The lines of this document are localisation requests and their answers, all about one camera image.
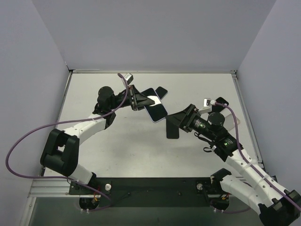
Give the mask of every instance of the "black smartphone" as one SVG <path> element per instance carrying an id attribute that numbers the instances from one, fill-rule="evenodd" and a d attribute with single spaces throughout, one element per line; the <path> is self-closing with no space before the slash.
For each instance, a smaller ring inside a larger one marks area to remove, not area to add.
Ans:
<path id="1" fill-rule="evenodd" d="M 160 100 L 162 100 L 165 97 L 165 95 L 168 93 L 168 91 L 163 87 L 159 86 L 158 88 L 156 88 L 156 93 L 160 98 Z"/>
<path id="2" fill-rule="evenodd" d="M 154 105 L 145 106 L 145 110 L 150 116 L 152 122 L 158 122 L 164 119 L 167 116 L 167 111 L 163 104 L 161 103 L 160 98 L 158 97 L 156 91 L 153 88 L 149 88 L 143 91 L 143 94 L 148 98 L 155 101 Z"/>
<path id="3" fill-rule="evenodd" d="M 219 98 L 217 98 L 216 99 L 216 102 L 217 103 L 221 103 L 221 104 L 223 104 L 223 105 L 229 105 L 229 102 L 228 101 L 226 101 L 224 98 L 222 98 L 222 97 L 219 97 Z M 223 106 L 219 106 L 219 105 L 214 105 L 214 106 L 212 106 L 212 111 L 211 112 L 209 112 L 209 114 L 210 113 L 212 113 L 212 112 L 221 112 L 222 110 L 224 110 L 224 107 Z"/>

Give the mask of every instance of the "screw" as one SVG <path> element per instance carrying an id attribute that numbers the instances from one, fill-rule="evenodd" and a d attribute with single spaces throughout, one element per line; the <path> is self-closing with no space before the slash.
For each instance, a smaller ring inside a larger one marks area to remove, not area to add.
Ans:
<path id="1" fill-rule="evenodd" d="M 203 189 L 203 185 L 202 184 L 197 184 L 197 189 L 198 190 L 202 190 Z"/>
<path id="2" fill-rule="evenodd" d="M 109 191 L 109 190 L 111 190 L 112 186 L 110 184 L 106 184 L 104 186 L 104 188 L 105 188 L 106 191 Z"/>

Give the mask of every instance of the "cable connector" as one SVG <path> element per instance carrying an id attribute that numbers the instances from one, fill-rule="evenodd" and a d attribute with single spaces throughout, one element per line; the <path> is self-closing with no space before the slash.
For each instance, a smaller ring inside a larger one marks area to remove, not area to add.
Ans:
<path id="1" fill-rule="evenodd" d="M 124 86 L 128 86 L 129 84 L 131 84 L 131 82 L 134 80 L 134 76 L 131 73 L 127 73 L 124 76 L 125 80 L 127 81 L 127 83 L 125 84 L 125 82 L 123 81 Z"/>
<path id="2" fill-rule="evenodd" d="M 204 106 L 203 107 L 210 107 L 210 102 L 211 102 L 210 98 L 204 98 Z"/>
<path id="3" fill-rule="evenodd" d="M 210 104 L 211 104 L 211 105 L 215 105 L 215 103 L 216 103 L 216 100 L 211 100 L 211 101 L 210 101 Z"/>
<path id="4" fill-rule="evenodd" d="M 216 148 L 217 148 L 217 147 L 216 147 L 215 145 L 213 145 L 212 148 L 211 148 L 211 151 L 214 152 L 214 150 L 215 150 Z"/>

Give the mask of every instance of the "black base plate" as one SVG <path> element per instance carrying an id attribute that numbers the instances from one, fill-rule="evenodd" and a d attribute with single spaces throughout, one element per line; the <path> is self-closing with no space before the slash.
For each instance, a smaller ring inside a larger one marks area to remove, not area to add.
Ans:
<path id="1" fill-rule="evenodd" d="M 94 187 L 107 194 L 115 207 L 202 207 L 208 206 L 208 198 L 197 189 L 201 183 L 206 194 L 216 194 L 210 178 L 95 178 Z M 111 184 L 106 191 L 105 185 Z M 94 192 L 71 183 L 70 195 L 93 194 Z M 101 198 L 99 206 L 110 204 Z"/>

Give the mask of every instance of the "white table surface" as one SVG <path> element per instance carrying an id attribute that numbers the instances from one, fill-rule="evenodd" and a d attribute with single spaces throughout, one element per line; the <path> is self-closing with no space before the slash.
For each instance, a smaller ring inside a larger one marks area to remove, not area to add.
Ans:
<path id="1" fill-rule="evenodd" d="M 168 94 L 162 100 L 169 114 L 189 104 L 198 108 L 205 97 L 223 97 L 240 119 L 240 143 L 256 158 L 231 74 L 158 74 L 134 73 L 132 84 L 142 92 L 162 86 Z M 60 121 L 88 117 L 94 110 L 98 90 L 110 86 L 115 94 L 124 90 L 115 73 L 73 74 L 63 105 Z M 229 115 L 228 110 L 222 114 Z M 214 153 L 203 152 L 205 142 L 192 133 L 180 130 L 180 139 L 166 138 L 165 120 L 153 123 L 145 110 L 133 112 L 130 107 L 116 112 L 114 123 L 85 141 L 79 150 L 79 163 L 98 177 L 209 177 L 221 168 L 236 176 L 234 169 Z M 60 125 L 65 129 L 73 124 Z M 57 175 L 46 169 L 45 176 Z"/>

